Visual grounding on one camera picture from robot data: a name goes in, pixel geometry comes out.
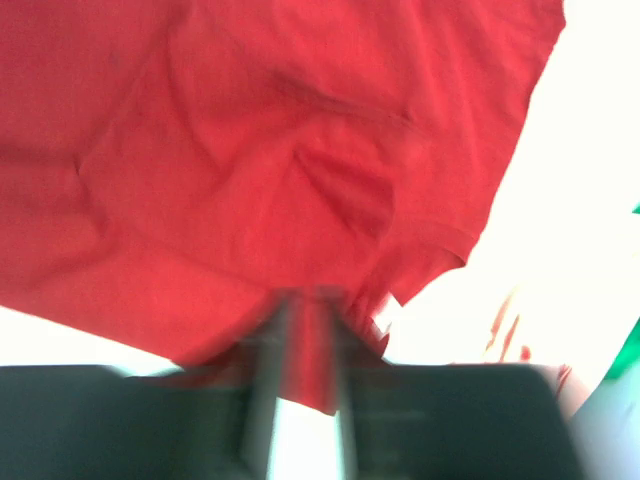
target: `red cloth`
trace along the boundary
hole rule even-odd
[[[0,4],[0,303],[178,362],[462,266],[561,0]]]

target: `red t-shirt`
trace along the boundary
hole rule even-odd
[[[337,285],[369,335],[466,261],[563,26],[561,0],[2,2],[0,304],[192,363],[275,289]]]

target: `black surface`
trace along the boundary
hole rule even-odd
[[[555,397],[533,368],[392,366],[338,316],[336,327],[348,479],[585,478]]]
[[[0,369],[0,479],[226,478],[249,390],[180,390],[100,367]]]

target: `black plastic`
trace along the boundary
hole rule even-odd
[[[215,367],[152,379],[0,368],[0,480],[266,478],[287,315],[243,341],[258,360],[246,385],[177,386]]]
[[[557,402],[516,365],[392,366],[336,322],[346,478],[582,480]]]

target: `green object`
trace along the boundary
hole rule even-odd
[[[640,204],[633,210],[633,213],[640,214]],[[629,368],[640,360],[640,319],[631,330],[631,334],[624,342],[620,353],[613,361],[613,365],[605,375],[605,380],[615,380],[620,378]]]

